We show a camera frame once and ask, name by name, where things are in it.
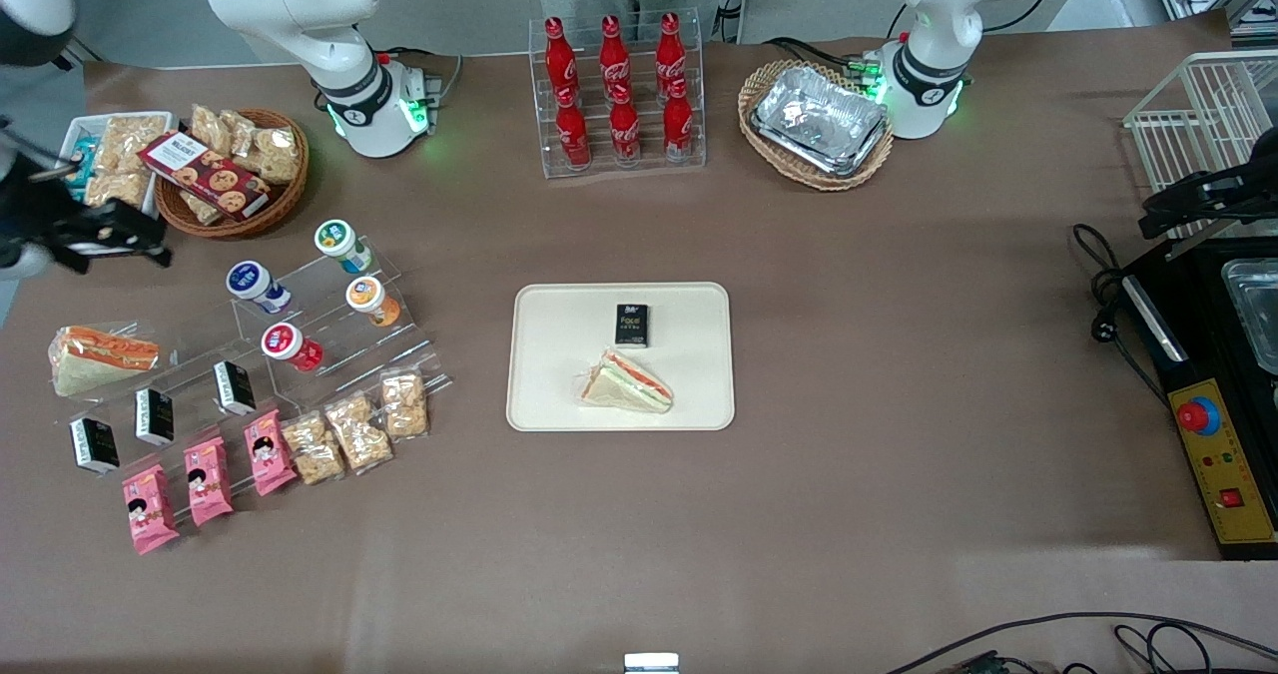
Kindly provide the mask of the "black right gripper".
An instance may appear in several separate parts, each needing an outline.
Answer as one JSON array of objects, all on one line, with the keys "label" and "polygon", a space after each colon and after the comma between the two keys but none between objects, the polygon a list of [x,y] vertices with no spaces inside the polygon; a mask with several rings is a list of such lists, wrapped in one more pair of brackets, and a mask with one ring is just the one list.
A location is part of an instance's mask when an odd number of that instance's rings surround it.
[{"label": "black right gripper", "polygon": [[89,271],[92,255],[141,255],[157,269],[173,265],[164,223],[120,200],[88,206],[51,180],[15,180],[3,185],[1,207],[3,237],[58,251],[58,265],[77,275]]}]

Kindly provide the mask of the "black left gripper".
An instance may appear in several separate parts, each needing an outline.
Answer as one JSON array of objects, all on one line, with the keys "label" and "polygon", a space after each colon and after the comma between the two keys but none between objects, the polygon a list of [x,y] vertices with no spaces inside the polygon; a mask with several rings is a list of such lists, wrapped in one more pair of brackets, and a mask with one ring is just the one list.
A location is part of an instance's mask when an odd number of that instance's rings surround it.
[{"label": "black left gripper", "polygon": [[1256,221],[1274,219],[1277,157],[1254,159],[1222,171],[1197,171],[1162,192],[1162,208],[1140,217],[1145,239],[1201,220]]}]

